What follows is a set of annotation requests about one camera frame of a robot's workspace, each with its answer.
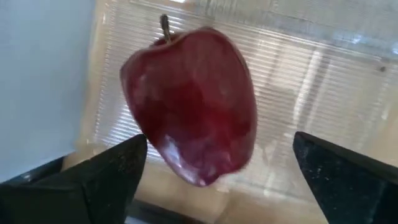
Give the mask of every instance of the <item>apple skin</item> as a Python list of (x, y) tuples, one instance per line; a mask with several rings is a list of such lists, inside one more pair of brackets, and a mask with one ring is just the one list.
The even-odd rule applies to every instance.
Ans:
[(250, 160), (257, 108), (248, 66), (221, 32), (202, 27), (134, 53), (120, 78), (129, 109), (172, 170), (204, 187)]

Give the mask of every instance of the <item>black metal jaw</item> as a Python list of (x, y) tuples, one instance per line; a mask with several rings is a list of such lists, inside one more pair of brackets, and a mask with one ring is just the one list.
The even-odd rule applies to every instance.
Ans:
[(398, 169), (297, 132), (300, 169), (329, 223), (398, 223)]
[(63, 172), (59, 159), (7, 181), (0, 185), (0, 223), (122, 224), (146, 154), (140, 134)]

